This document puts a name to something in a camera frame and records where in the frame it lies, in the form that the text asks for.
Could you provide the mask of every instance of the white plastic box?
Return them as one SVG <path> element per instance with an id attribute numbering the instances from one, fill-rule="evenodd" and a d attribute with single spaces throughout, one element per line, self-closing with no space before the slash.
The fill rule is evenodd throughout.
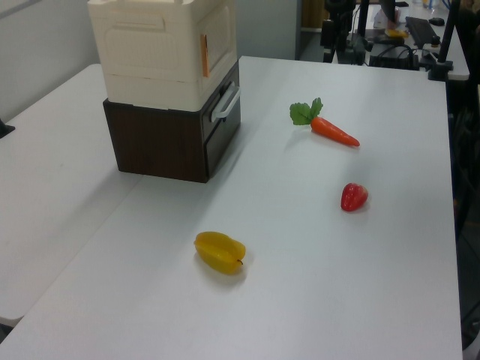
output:
<path id="1" fill-rule="evenodd" d="M 112 102 L 198 111 L 237 61 L 233 0 L 90 0 Z"/>

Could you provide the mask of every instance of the toy fruit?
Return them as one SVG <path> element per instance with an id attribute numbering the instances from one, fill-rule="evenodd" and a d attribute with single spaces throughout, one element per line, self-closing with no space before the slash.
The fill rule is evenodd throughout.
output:
<path id="1" fill-rule="evenodd" d="M 360 209 L 368 198 L 368 190 L 365 186 L 349 183 L 343 188 L 340 206 L 346 212 L 354 212 Z"/>
<path id="2" fill-rule="evenodd" d="M 312 106 L 308 106 L 307 103 L 293 103 L 290 106 L 290 118 L 294 125 L 310 124 L 315 134 L 347 146 L 360 146 L 360 142 L 356 138 L 339 129 L 330 121 L 318 117 L 322 108 L 323 104 L 319 97 L 313 101 Z"/>
<path id="3" fill-rule="evenodd" d="M 221 232 L 201 232 L 194 244 L 202 260 L 218 272 L 234 274 L 243 265 L 245 246 Z"/>

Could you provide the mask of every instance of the person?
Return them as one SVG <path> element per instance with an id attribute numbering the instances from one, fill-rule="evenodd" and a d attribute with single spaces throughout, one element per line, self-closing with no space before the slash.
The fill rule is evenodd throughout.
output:
<path id="1" fill-rule="evenodd" d="M 461 0 L 457 31 L 471 78 L 480 83 L 480 1 Z"/>

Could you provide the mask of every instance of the gray wall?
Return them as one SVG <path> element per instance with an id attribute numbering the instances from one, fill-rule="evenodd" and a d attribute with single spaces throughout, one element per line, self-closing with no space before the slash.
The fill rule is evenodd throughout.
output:
<path id="1" fill-rule="evenodd" d="M 301 0 L 236 0 L 238 57 L 295 59 Z"/>
<path id="2" fill-rule="evenodd" d="M 86 4 L 87 0 L 41 0 L 0 19 L 4 122 L 99 62 Z"/>
<path id="3" fill-rule="evenodd" d="M 99 62 L 87 1 L 41 0 L 0 19 L 0 119 L 4 122 Z M 300 2 L 236 0 L 238 57 L 294 59 Z"/>

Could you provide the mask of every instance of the strawberry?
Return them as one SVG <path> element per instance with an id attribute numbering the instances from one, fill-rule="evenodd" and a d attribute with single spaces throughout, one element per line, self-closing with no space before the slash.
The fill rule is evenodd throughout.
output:
<path id="1" fill-rule="evenodd" d="M 368 198 L 368 190 L 365 186 L 350 182 L 343 188 L 341 208 L 346 212 L 354 212 L 360 209 Z"/>

